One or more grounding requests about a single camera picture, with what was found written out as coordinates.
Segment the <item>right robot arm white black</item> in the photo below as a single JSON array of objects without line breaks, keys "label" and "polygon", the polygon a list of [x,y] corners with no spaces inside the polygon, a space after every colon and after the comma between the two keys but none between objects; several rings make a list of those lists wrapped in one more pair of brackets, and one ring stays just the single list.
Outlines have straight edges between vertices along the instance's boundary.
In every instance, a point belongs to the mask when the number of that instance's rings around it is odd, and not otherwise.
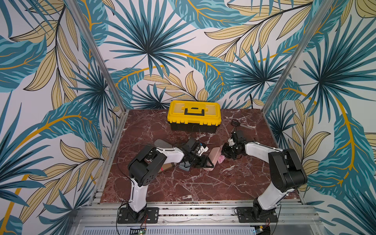
[{"label": "right robot arm white black", "polygon": [[239,155],[249,155],[269,164],[271,183],[264,193],[254,200],[252,210],[255,214],[273,211],[288,193],[308,181],[295,150],[279,149],[256,141],[248,141],[240,130],[231,133],[231,137],[222,148],[222,155],[233,160]]}]

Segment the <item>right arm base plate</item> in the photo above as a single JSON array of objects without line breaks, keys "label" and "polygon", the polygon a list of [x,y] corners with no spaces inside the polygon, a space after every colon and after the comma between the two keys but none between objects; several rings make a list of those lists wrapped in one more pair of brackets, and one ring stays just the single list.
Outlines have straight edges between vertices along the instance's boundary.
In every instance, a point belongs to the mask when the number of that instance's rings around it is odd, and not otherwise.
[{"label": "right arm base plate", "polygon": [[239,223],[278,222],[278,216],[275,209],[266,211],[254,207],[236,207],[234,213],[238,217]]}]

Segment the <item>metal frame post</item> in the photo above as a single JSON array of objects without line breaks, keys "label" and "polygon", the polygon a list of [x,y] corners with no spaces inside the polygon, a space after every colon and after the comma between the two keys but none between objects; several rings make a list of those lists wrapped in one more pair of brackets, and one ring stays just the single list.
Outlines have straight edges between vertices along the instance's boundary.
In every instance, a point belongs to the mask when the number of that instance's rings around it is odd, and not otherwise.
[{"label": "metal frame post", "polygon": [[97,62],[97,65],[99,66],[104,78],[105,78],[105,81],[107,82],[108,86],[109,86],[109,89],[110,91],[113,93],[114,95],[114,99],[116,101],[116,103],[118,104],[118,106],[120,107],[121,109],[121,112],[123,114],[126,113],[126,107],[124,106],[123,102],[122,102],[122,99],[115,87],[115,84],[114,84],[114,81],[108,71],[108,68],[103,60],[103,57],[101,56],[100,54],[100,51],[99,51],[99,48],[95,42],[95,39],[89,29],[89,25],[85,22],[85,18],[83,16],[83,13],[82,11],[80,10],[79,6],[78,6],[78,3],[77,1],[74,1],[74,0],[67,0],[66,1],[68,7],[70,8],[70,11],[72,13],[72,16],[73,18],[75,19],[77,25],[78,25],[78,28],[81,30],[81,33],[83,34],[83,37],[85,39],[85,41],[87,42],[88,44],[88,47],[89,49],[91,50],[92,54],[93,54],[93,57],[95,59],[95,61]]},{"label": "metal frame post", "polygon": [[287,66],[283,70],[280,79],[275,83],[275,87],[273,88],[272,92],[270,93],[268,100],[266,101],[262,113],[265,115],[270,110],[271,105],[279,93],[279,90],[282,88],[283,84],[285,83],[288,75],[290,74],[291,70],[293,69],[296,61],[299,59],[300,55],[304,52],[304,49],[308,45],[311,38],[314,36],[317,28],[320,26],[321,21],[324,19],[326,13],[330,10],[331,5],[334,3],[334,0],[331,1],[323,1],[323,3],[318,8],[317,14],[312,18],[312,23],[308,25],[306,33],[302,36],[300,43],[297,45],[296,50],[292,54]]}]

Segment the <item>yellow black toolbox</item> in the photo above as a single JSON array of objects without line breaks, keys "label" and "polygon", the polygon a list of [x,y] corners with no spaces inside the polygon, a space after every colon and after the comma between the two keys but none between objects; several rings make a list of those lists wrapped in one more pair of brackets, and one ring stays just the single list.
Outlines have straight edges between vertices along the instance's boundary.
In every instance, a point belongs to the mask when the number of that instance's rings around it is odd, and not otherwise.
[{"label": "yellow black toolbox", "polygon": [[174,100],[167,121],[173,131],[215,133],[222,123],[221,108],[213,102]]}]

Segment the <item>pink cloth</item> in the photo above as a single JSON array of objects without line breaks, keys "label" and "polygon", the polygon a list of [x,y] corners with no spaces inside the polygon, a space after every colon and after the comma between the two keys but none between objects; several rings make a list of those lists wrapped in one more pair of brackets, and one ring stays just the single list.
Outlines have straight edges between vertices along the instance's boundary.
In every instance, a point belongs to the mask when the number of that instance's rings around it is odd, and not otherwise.
[{"label": "pink cloth", "polygon": [[226,157],[224,156],[224,155],[220,155],[219,156],[219,158],[218,158],[218,160],[217,160],[217,163],[218,164],[221,164],[221,163],[223,163],[223,161],[226,159]]}]

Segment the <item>left metal frame post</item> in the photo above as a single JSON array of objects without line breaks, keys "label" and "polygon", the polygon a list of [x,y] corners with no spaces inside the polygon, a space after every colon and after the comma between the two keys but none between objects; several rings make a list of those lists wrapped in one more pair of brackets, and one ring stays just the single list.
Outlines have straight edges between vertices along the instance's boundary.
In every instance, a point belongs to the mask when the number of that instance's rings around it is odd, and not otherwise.
[{"label": "left metal frame post", "polygon": [[72,16],[73,18],[75,19],[77,25],[78,25],[78,28],[81,30],[81,33],[83,34],[83,37],[85,39],[85,41],[87,42],[88,44],[88,47],[89,49],[91,50],[92,54],[93,54],[93,57],[95,59],[95,61],[97,62],[97,65],[99,66],[104,78],[105,78],[105,81],[107,82],[108,86],[109,86],[109,89],[110,91],[113,93],[114,95],[114,99],[116,101],[116,103],[118,104],[118,106],[120,107],[121,109],[121,112],[123,114],[126,113],[126,107],[124,106],[123,102],[122,102],[122,99],[115,87],[115,84],[114,84],[114,81],[108,71],[108,68],[103,60],[103,57],[101,56],[100,54],[100,51],[99,51],[99,48],[95,42],[95,39],[89,29],[89,25],[85,22],[85,18],[83,16],[83,13],[82,11],[80,10],[79,6],[78,6],[78,3],[77,1],[74,1],[74,0],[67,0],[66,1],[68,7],[70,8],[70,11],[72,13]]}]

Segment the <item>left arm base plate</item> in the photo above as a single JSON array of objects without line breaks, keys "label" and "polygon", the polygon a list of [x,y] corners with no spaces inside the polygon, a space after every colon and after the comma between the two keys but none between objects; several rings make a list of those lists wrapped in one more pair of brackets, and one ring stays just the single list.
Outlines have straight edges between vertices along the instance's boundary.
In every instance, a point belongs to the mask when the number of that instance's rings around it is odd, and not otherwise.
[{"label": "left arm base plate", "polygon": [[118,224],[156,224],[159,218],[158,207],[145,207],[140,212],[133,211],[130,207],[120,208],[117,216]]}]

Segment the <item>brown case with red band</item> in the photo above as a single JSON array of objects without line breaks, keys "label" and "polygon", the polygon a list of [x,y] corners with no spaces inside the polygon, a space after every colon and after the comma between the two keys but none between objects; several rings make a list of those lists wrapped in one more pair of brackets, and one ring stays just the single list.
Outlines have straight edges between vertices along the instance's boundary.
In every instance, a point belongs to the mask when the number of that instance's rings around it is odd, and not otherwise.
[{"label": "brown case with red band", "polygon": [[163,164],[162,167],[161,167],[161,169],[160,169],[160,172],[166,171],[166,170],[168,170],[170,168],[173,168],[175,166],[176,166],[176,163]]}]

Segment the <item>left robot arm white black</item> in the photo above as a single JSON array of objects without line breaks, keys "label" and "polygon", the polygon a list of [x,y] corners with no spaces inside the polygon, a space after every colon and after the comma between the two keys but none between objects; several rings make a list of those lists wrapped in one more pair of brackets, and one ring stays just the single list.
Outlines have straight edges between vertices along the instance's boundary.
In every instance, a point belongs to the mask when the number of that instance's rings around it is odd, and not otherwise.
[{"label": "left robot arm white black", "polygon": [[148,185],[165,164],[182,164],[183,169],[214,168],[212,160],[205,155],[206,144],[190,138],[178,147],[163,148],[146,145],[128,165],[131,180],[130,209],[140,213],[146,208]]}]

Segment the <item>aluminium front rail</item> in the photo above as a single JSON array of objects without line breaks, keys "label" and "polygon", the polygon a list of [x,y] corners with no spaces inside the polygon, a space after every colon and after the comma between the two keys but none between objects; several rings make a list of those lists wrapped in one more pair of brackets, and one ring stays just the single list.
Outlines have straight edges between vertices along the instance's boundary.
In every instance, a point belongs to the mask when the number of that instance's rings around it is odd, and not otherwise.
[{"label": "aluminium front rail", "polygon": [[69,235],[325,235],[313,205],[283,200],[277,222],[240,222],[238,208],[252,201],[152,202],[149,217],[125,223],[120,204],[98,204],[78,210]]}]

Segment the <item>grey oval eyeglass case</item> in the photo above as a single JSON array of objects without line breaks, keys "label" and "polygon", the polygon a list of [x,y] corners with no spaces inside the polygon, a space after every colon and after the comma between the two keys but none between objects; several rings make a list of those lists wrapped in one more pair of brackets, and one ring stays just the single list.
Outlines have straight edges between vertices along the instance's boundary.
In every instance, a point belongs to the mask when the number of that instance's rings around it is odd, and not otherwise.
[{"label": "grey oval eyeglass case", "polygon": [[169,143],[167,143],[166,141],[164,140],[161,140],[161,139],[157,139],[155,142],[154,142],[154,145],[157,147],[157,148],[162,148],[162,149],[170,149],[170,148],[173,148],[173,146]]}]

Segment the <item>right metal frame post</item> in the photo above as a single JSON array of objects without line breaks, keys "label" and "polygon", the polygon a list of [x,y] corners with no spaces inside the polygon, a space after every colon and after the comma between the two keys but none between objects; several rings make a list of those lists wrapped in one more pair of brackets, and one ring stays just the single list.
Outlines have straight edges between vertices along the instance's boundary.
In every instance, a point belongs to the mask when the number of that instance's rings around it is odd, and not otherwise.
[{"label": "right metal frame post", "polygon": [[268,100],[266,101],[262,113],[265,115],[270,110],[271,105],[279,93],[279,90],[282,88],[283,84],[285,83],[288,75],[290,74],[291,70],[293,69],[296,61],[299,59],[300,55],[304,52],[304,49],[308,45],[311,38],[314,36],[317,28],[320,26],[321,21],[324,19],[326,13],[330,10],[331,5],[334,3],[334,0],[331,1],[323,1],[323,3],[318,8],[317,14],[312,18],[312,23],[308,25],[306,33],[302,36],[300,43],[297,45],[296,50],[292,54],[287,66],[283,70],[280,79],[275,83],[275,87],[273,88],[272,92],[270,93]]}]

